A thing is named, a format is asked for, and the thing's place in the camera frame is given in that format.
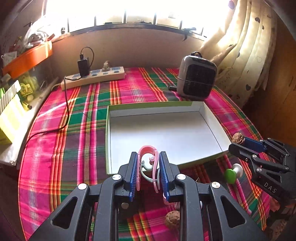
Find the brown walnut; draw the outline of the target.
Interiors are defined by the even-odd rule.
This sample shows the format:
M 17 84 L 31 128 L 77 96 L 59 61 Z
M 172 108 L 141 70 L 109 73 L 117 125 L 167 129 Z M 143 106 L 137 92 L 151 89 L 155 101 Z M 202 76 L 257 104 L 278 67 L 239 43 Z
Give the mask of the brown walnut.
M 232 142 L 241 145 L 245 142 L 245 137 L 240 132 L 234 133 L 232 136 Z
M 165 225 L 170 229 L 179 228 L 180 212 L 178 210 L 168 212 L 165 217 Z

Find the green white spool stopper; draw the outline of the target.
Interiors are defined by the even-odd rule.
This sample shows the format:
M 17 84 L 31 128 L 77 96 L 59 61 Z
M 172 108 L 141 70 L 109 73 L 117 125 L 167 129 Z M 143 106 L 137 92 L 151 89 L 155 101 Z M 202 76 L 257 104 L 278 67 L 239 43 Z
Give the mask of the green white spool stopper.
M 226 169 L 224 172 L 224 178 L 228 184 L 234 184 L 242 176 L 243 168 L 238 163 L 233 164 L 231 168 Z

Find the pink cable winder clip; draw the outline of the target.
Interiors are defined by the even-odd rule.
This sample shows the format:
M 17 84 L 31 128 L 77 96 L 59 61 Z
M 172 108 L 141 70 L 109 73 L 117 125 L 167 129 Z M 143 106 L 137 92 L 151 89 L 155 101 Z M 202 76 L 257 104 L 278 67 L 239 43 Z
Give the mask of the pink cable winder clip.
M 143 156 L 148 154 L 149 155 L 149 164 L 145 163 L 143 160 Z M 149 183 L 154 186 L 154 191 L 156 193 L 160 190 L 160 168 L 159 165 L 159 152 L 153 146 L 143 146 L 140 148 L 137 154 L 137 183 L 136 189 L 137 191 L 140 190 L 140 181 L 143 177 Z

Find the white shallow box green rim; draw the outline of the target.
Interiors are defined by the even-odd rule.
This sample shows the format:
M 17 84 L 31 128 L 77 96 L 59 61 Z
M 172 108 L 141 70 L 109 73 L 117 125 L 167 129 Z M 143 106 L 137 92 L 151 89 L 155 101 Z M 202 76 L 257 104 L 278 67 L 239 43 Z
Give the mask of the white shallow box green rim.
M 231 138 L 202 101 L 146 102 L 107 108 L 106 173 L 116 174 L 142 146 L 165 151 L 179 168 L 228 153 Z

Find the plaid pink green cloth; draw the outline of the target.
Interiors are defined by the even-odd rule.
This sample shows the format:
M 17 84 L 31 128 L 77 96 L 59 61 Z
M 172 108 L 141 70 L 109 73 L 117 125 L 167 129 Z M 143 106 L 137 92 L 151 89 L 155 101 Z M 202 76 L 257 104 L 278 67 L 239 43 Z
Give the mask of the plaid pink green cloth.
M 182 101 L 168 91 L 177 84 L 177 69 L 127 68 L 124 80 L 85 85 L 67 90 L 69 123 L 61 131 L 37 135 L 23 152 L 18 180 L 18 206 L 25 239 L 28 240 L 50 213 L 80 183 L 95 185 L 106 177 L 105 125 L 107 107 L 112 104 Z M 218 87 L 205 103 L 229 137 L 236 132 L 255 140 L 261 136 L 242 110 Z M 29 136 L 67 123 L 64 91 L 58 88 L 39 110 Z M 243 177 L 236 184 L 225 183 L 224 172 L 240 162 Z M 203 183 L 220 182 L 264 231 L 270 210 L 270 196 L 251 183 L 247 164 L 230 154 L 184 170 Z M 165 225 L 174 210 L 166 206 L 153 186 L 141 180 L 147 194 L 139 213 L 119 223 L 119 240 L 178 240 L 179 231 Z

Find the grey black portable heater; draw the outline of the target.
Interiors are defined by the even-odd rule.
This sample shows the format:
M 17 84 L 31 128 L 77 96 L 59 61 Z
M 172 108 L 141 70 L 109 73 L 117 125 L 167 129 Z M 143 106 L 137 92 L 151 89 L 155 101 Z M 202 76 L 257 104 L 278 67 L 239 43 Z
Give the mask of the grey black portable heater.
M 217 74 L 217 66 L 204 59 L 198 51 L 185 56 L 180 64 L 177 85 L 168 90 L 191 100 L 204 101 L 210 95 Z

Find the cream heart pattern curtain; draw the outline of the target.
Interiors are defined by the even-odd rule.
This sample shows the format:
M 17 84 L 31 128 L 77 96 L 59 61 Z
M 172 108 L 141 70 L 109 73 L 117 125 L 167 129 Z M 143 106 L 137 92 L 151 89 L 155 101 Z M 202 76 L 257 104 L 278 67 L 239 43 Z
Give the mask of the cream heart pattern curtain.
M 215 85 L 242 108 L 267 82 L 277 19 L 265 1 L 208 1 L 200 51 L 217 66 Z

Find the beige power strip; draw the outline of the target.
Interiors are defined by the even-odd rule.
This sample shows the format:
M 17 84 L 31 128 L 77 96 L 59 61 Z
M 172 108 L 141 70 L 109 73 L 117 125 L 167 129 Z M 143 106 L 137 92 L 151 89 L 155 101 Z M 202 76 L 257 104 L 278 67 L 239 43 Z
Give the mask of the beige power strip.
M 125 78 L 125 70 L 122 66 L 110 68 L 109 71 L 102 71 L 101 69 L 92 70 L 90 74 L 81 77 L 79 73 L 66 76 L 66 80 L 62 80 L 61 89 L 69 89 L 74 87 L 79 87 L 88 84 L 94 84 L 99 82 L 113 81 L 113 80 L 121 80 Z

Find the small white plug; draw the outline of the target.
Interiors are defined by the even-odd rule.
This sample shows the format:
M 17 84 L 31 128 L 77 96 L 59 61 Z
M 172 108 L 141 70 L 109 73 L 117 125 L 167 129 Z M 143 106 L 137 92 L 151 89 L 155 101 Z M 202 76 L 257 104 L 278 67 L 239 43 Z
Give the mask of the small white plug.
M 105 61 L 102 67 L 102 72 L 107 72 L 111 69 L 111 63 L 109 61 Z

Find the black charger adapter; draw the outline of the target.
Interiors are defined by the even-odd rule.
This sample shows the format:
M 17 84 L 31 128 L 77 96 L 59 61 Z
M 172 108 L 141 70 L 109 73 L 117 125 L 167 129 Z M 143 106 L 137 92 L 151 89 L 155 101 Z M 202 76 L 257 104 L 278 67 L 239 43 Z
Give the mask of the black charger adapter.
M 84 55 L 80 54 L 80 59 L 77 61 L 78 69 L 81 77 L 88 76 L 90 74 L 90 63 L 89 58 L 85 58 Z

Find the yellow green box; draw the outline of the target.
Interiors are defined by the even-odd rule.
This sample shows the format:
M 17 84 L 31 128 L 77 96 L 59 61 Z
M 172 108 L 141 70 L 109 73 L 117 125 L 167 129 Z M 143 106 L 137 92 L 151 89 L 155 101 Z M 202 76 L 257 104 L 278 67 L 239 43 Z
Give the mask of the yellow green box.
M 24 114 L 18 94 L 10 101 L 4 96 L 1 98 L 1 145 L 13 143 Z

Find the striped box lid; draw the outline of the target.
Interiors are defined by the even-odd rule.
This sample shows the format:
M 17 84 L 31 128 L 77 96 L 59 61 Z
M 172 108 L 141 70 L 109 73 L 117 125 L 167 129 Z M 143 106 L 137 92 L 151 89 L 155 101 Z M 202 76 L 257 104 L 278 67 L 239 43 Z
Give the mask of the striped box lid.
M 9 102 L 18 95 L 21 90 L 21 86 L 18 80 L 4 93 L 0 101 L 0 112 L 2 113 L 4 109 L 8 106 Z

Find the orange tray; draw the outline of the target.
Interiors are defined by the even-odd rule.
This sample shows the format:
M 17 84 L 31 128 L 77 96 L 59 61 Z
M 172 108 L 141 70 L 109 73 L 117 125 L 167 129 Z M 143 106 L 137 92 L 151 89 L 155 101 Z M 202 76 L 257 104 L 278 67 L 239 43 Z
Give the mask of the orange tray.
M 3 75 L 9 74 L 11 78 L 16 79 L 51 56 L 52 48 L 52 41 L 48 41 L 29 49 L 6 65 L 2 69 Z

